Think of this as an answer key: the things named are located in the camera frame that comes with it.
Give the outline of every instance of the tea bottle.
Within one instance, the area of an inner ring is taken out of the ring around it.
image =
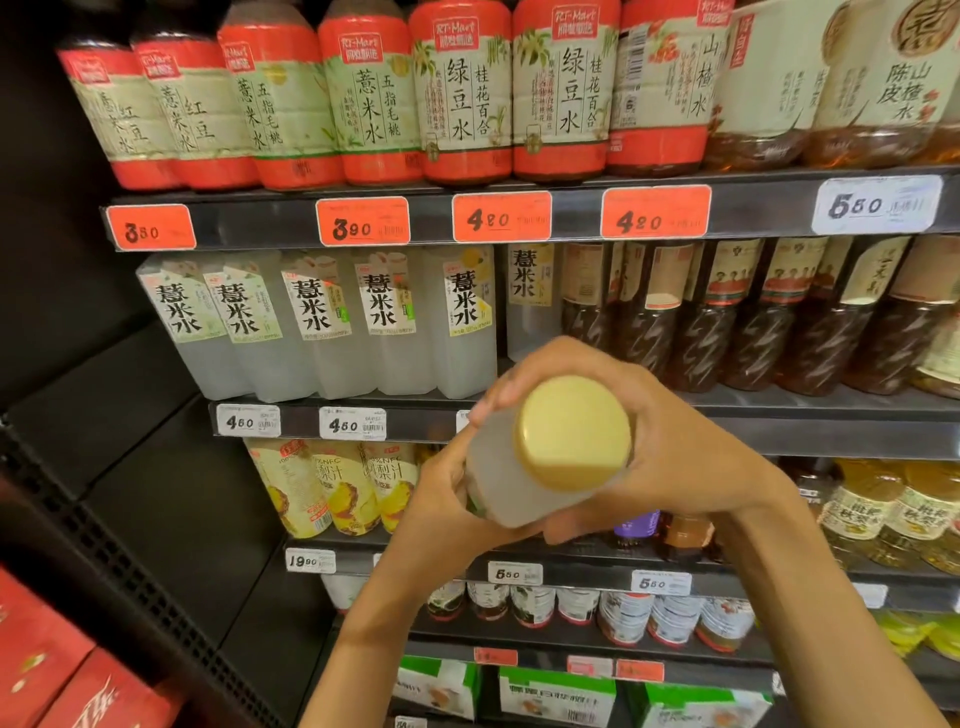
[[[919,235],[877,304],[843,383],[875,395],[905,389],[911,366],[958,299],[960,236]]]
[[[513,169],[511,17],[500,0],[420,0],[410,15],[423,175],[496,182]]]
[[[770,386],[794,309],[806,296],[826,247],[825,237],[782,237],[764,246],[757,266],[762,275],[754,277],[749,298],[736,312],[721,382],[748,392]]]
[[[520,0],[514,10],[514,174],[585,180],[607,157],[618,0]]]
[[[670,358],[693,243],[628,242],[617,306],[614,351],[660,378]]]
[[[810,397],[836,388],[908,240],[880,235],[829,240],[810,295],[797,307],[777,384]]]
[[[828,28],[830,72],[804,148],[811,167],[905,164],[929,142],[957,75],[960,7],[854,0]]]
[[[669,177],[704,158],[733,0],[628,0],[617,47],[607,171]]]
[[[736,307],[750,288],[759,251],[759,238],[696,244],[663,378],[671,389],[706,392],[716,384]]]

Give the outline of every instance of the plastic bottle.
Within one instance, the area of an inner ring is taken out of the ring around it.
[[[507,355],[520,361],[561,333],[564,248],[516,243],[507,256]]]
[[[260,184],[253,144],[224,53],[196,0],[152,0],[132,46],[177,146],[175,168],[193,189]]]
[[[333,0],[317,29],[350,184],[423,177],[413,43],[394,0]]]
[[[57,56],[120,186],[183,187],[177,148],[143,68],[126,42],[120,0],[72,0]]]
[[[925,0],[855,0],[838,13],[804,163],[888,167],[920,152],[960,73],[958,18],[960,8]]]
[[[737,0],[704,166],[785,167],[804,150],[829,66],[824,38],[843,0]]]
[[[618,0],[520,0],[514,10],[514,174],[534,182],[603,172]]]
[[[960,236],[919,235],[876,306],[843,375],[849,387],[895,395],[960,299]]]
[[[320,42],[295,0],[233,0],[217,38],[264,186],[343,183]]]
[[[257,398],[273,402],[316,393],[319,382],[293,310],[274,305],[287,296],[279,251],[230,253],[201,269]]]
[[[462,400],[496,381],[493,247],[427,246],[422,255],[437,387]]]
[[[776,364],[827,247],[825,237],[782,237],[768,242],[750,297],[736,312],[733,338],[720,366],[720,381],[748,392],[773,382]]]
[[[422,395],[437,386],[426,306],[421,251],[351,251],[371,335],[376,386],[385,395]]]
[[[696,244],[663,378],[671,389],[707,392],[716,384],[736,307],[750,289],[759,253],[759,238]]]
[[[201,273],[206,260],[223,257],[154,253],[136,274],[201,394],[208,400],[225,400],[252,392],[253,385],[206,288]]]
[[[810,295],[797,307],[777,384],[809,397],[836,388],[908,241],[879,235],[829,240]]]
[[[627,464],[630,421],[612,392],[554,376],[492,413],[470,441],[468,489],[487,518],[515,528],[579,503]]]
[[[409,25],[424,176],[457,186],[510,177],[507,6],[499,0],[420,0]]]

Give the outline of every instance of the beverage bottle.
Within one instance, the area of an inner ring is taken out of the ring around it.
[[[713,388],[733,332],[736,307],[754,276],[760,240],[696,244],[664,383],[681,392]]]
[[[174,169],[174,137],[127,43],[120,0],[71,0],[70,6],[57,56],[117,182],[137,192],[183,187]]]
[[[514,10],[514,174],[585,180],[607,157],[618,0],[520,0]]]
[[[832,392],[897,270],[909,238],[834,235],[780,357],[776,382],[809,397]]]
[[[830,72],[804,163],[870,169],[920,152],[960,73],[958,13],[917,0],[844,6],[825,35]]]
[[[617,305],[614,351],[660,378],[670,358],[693,243],[629,242]]]
[[[131,43],[167,117],[178,176],[201,190],[260,184],[235,82],[196,0],[151,0]]]
[[[628,177],[695,172],[733,0],[629,0],[617,47],[607,171]]]
[[[824,37],[845,12],[843,0],[737,0],[707,169],[778,169],[800,155],[829,72]]]
[[[843,383],[875,395],[906,388],[910,368],[960,299],[960,236],[918,235],[876,306]]]
[[[409,24],[423,175],[458,186],[510,177],[510,10],[500,0],[420,0]]]
[[[320,42],[295,0],[233,0],[217,38],[263,185],[343,183]]]
[[[825,237],[782,237],[760,254],[748,299],[739,306],[720,381],[748,392],[773,382],[797,303],[804,299],[827,247]]]
[[[423,177],[413,44],[394,0],[333,0],[317,29],[350,184]]]

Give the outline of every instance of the bottle cap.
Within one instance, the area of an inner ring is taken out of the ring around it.
[[[552,491],[599,488],[626,465],[632,446],[630,420],[620,402],[585,376],[547,379],[516,415],[516,457]]]

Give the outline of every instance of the clear bottle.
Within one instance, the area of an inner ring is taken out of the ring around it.
[[[253,385],[206,288],[205,261],[222,262],[223,256],[154,253],[136,274],[201,394],[225,400],[252,392]]]

